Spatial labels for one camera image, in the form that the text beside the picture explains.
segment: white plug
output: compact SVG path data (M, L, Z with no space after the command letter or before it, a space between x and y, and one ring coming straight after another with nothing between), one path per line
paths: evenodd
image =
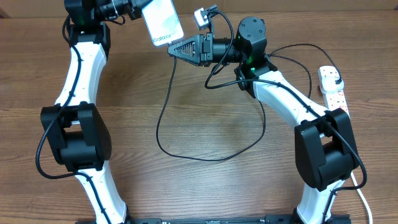
M341 91L344 88L344 81L339 84L336 81L340 78L337 69L333 66L322 66L318 70L320 88L323 94Z

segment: wooden surface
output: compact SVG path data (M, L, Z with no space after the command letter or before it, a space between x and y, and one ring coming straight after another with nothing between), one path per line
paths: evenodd
M246 16L265 19L270 52L308 42L323 47L346 83L346 97L359 154L368 170L363 192L375 223L397 223L398 209L398 13L292 12L228 14L233 27ZM197 34L191 15L181 16L185 36ZM65 81L70 53L61 36L63 19L0 20L0 223L73 223L94 218L74 178L47 180L35 168L43 133L40 110L53 105ZM215 19L216 36L229 35ZM266 106L264 139L222 163L174 159L156 145L155 127L173 59L153 47L144 21L110 24L112 48L99 84L97 106L113 142L111 170L134 217L258 217L291 213L303 189L294 162L294 135ZM316 49L281 55L305 64L313 76L312 99L323 103L317 69L328 65ZM308 78L296 64L274 63L307 94ZM212 82L234 80L229 66ZM201 158L228 156L255 141L262 126L258 102L237 86L206 90L209 68L178 61L160 140L171 153ZM58 165L46 143L43 168ZM358 181L360 171L356 170ZM367 223L356 192L342 192L333 207L353 223Z
M179 14L193 14L201 7L208 8L214 4L228 13L393 10L398 7L398 0L173 0L173 3ZM61 0L0 0L0 7L11 18L68 15Z

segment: smartphone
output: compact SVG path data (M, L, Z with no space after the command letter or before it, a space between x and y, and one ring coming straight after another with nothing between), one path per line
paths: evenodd
M184 36L172 0L152 0L142 15L155 46L168 44Z

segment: power strip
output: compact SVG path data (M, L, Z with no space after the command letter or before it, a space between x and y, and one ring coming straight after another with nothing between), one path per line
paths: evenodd
M325 102L326 108L330 111L333 111L337 108L343 109L349 116L348 107L346 97L344 95L344 83L337 85L335 84L335 80L339 78L337 70L333 66L322 66L318 70L319 77L319 87L321 89L323 95L323 101ZM357 182L354 176L354 172L351 172L351 179L355 186L357 186ZM368 202L365 199L365 196L362 194L361 189L357 189L359 196L362 199L362 202L368 212L369 216L369 224L373 224L372 211L368 205Z

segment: power plug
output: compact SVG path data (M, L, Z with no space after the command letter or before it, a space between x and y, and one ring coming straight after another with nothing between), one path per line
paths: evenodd
M336 80L340 78L336 68L333 66L322 66L318 70L318 77L325 106L331 111L341 108L349 115L343 91L344 81L336 84Z

